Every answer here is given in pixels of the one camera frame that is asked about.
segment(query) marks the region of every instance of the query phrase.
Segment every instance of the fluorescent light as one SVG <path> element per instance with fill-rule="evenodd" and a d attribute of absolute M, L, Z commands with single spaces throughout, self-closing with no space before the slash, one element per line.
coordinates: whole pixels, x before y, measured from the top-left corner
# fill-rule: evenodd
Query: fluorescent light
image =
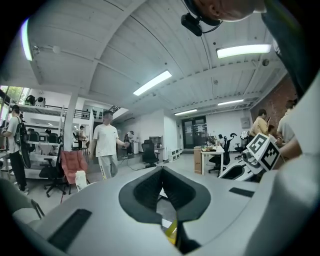
<path fill-rule="evenodd" d="M 172 75 L 167 70 L 167 71 L 163 72 L 162 74 L 158 75 L 157 77 L 155 77 L 154 79 L 152 79 L 151 81 L 147 82 L 145 85 L 141 86 L 133 94 L 139 96 L 139 95 L 143 94 L 145 91 L 149 90 L 150 88 L 156 86 L 157 84 L 163 82 L 164 80 L 166 80 L 170 77 L 172 77 Z"/>
<path fill-rule="evenodd" d="M 216 54 L 221 59 L 241 54 L 266 54 L 270 52 L 270 49 L 271 44 L 251 44 L 217 49 Z"/>
<path fill-rule="evenodd" d="M 22 24 L 21 38 L 22 38 L 22 46 L 23 46 L 25 57 L 28 61 L 32 61 L 32 54 L 31 54 L 29 39 L 28 39 L 28 21 L 29 21 L 29 19 L 27 19 Z"/>
<path fill-rule="evenodd" d="M 226 104 L 231 104 L 231 103 L 238 103 L 238 102 L 243 102 L 244 99 L 239 99 L 239 100 L 234 100 L 234 101 L 228 101 L 228 102 L 222 102 L 222 103 L 219 103 L 218 106 L 221 106 L 221 105 L 226 105 Z"/>
<path fill-rule="evenodd" d="M 175 115 L 176 116 L 180 116 L 180 115 L 184 115 L 184 114 L 188 114 L 188 113 L 192 113 L 192 112 L 197 112 L 197 110 L 196 109 L 192 109 L 192 110 L 188 110 L 188 111 L 185 111 L 185 112 L 176 113 Z"/>

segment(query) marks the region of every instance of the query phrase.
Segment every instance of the yellow object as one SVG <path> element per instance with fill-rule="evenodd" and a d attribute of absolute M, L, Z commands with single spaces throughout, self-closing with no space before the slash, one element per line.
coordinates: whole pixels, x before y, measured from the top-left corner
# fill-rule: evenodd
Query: yellow object
<path fill-rule="evenodd" d="M 169 242 L 175 245 L 177 239 L 177 220 L 172 222 L 170 227 L 168 227 L 168 229 L 164 233 L 168 238 Z"/>

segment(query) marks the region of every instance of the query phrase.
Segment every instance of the white wooden ceiling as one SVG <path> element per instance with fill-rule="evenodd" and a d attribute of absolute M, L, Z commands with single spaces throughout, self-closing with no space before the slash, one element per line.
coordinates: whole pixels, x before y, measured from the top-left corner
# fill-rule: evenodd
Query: white wooden ceiling
<path fill-rule="evenodd" d="M 160 108 L 197 108 L 197 115 L 248 109 L 286 73 L 274 50 L 217 58 L 217 48 L 272 43 L 259 14 L 196 37 L 181 25 L 185 13 L 181 0 L 49 1 L 29 20 L 29 40 L 39 54 L 27 61 L 17 35 L 2 83 L 55 92 L 80 88 L 81 97 L 129 109 L 127 119 Z M 133 94 L 165 70 L 172 78 Z M 217 106 L 238 99 L 245 102 Z"/>

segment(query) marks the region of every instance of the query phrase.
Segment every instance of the light gray pants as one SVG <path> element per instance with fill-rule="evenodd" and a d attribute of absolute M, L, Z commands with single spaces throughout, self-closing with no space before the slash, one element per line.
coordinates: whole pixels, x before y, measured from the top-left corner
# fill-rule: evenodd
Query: light gray pants
<path fill-rule="evenodd" d="M 118 173 L 118 158 L 117 155 L 105 155 L 98 157 L 102 178 L 104 180 L 111 179 Z"/>

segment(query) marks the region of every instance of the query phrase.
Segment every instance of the door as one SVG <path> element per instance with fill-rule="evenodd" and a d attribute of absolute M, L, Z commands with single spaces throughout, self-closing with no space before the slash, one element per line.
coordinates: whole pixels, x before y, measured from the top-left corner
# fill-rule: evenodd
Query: door
<path fill-rule="evenodd" d="M 206 117 L 200 116 L 182 120 L 182 133 L 185 149 L 205 145 L 208 136 Z"/>

